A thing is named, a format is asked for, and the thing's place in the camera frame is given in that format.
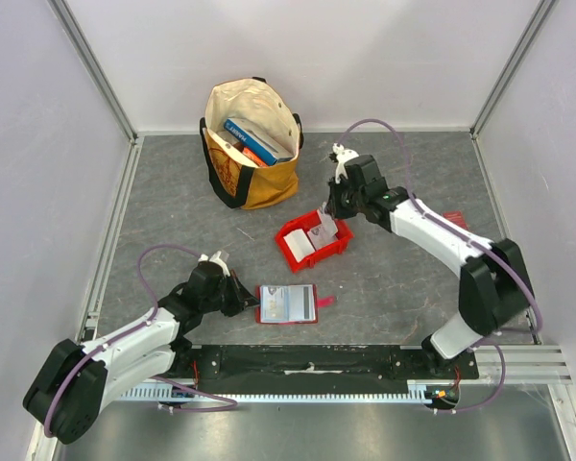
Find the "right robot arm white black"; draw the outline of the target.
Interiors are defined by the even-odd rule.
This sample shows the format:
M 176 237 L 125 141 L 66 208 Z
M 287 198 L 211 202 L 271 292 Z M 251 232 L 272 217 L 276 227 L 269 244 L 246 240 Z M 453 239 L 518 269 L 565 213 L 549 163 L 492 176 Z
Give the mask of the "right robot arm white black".
M 345 220 L 362 214 L 372 224 L 418 245 L 459 281 L 458 311 L 422 341 L 422 370 L 445 376 L 455 357 L 500 331 L 535 306 L 535 296 L 519 246 L 494 242 L 451 223 L 403 187 L 391 188 L 375 159 L 340 145 L 330 154 L 326 212 Z

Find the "red leather card holder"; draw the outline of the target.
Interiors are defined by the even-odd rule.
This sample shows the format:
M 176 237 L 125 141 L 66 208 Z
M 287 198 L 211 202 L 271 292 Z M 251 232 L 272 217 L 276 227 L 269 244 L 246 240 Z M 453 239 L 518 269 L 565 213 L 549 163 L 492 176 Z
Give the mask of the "red leather card holder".
M 254 319 L 261 325 L 312 325 L 319 310 L 334 305 L 335 296 L 319 298 L 315 284 L 259 285 Z

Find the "red plastic bin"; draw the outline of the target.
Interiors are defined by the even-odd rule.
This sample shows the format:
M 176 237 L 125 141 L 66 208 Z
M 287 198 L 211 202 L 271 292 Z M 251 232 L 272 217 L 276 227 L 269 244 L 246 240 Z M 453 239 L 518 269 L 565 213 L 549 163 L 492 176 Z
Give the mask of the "red plastic bin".
M 320 225 L 320 219 L 318 217 L 317 209 L 309 211 L 302 216 L 299 216 L 291 221 L 284 224 L 279 232 L 275 236 L 275 242 L 283 255 L 286 263 L 293 273 L 296 273 L 302 269 L 313 268 L 319 262 L 330 258 L 333 255 L 341 254 L 348 246 L 349 241 L 353 238 L 353 233 L 349 229 L 346 222 L 341 220 L 335 220 L 338 228 L 336 237 L 337 240 L 332 244 L 322 248 L 319 251 L 315 251 L 314 254 L 306 257 L 300 263 L 297 263 L 289 252 L 287 245 L 284 243 L 283 237 L 296 229 L 303 229 L 308 232 L 310 229 Z

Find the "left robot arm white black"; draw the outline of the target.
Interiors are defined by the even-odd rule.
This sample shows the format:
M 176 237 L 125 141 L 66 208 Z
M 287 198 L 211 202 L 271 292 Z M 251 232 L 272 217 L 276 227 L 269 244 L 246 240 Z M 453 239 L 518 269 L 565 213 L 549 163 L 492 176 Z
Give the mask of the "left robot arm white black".
M 259 304 L 224 264 L 201 261 L 187 281 L 175 286 L 142 317 L 100 336 L 75 343 L 65 339 L 51 349 L 23 399 L 48 438 L 71 444 L 100 413 L 140 382 L 191 369 L 186 335 L 204 315 L 233 317 Z

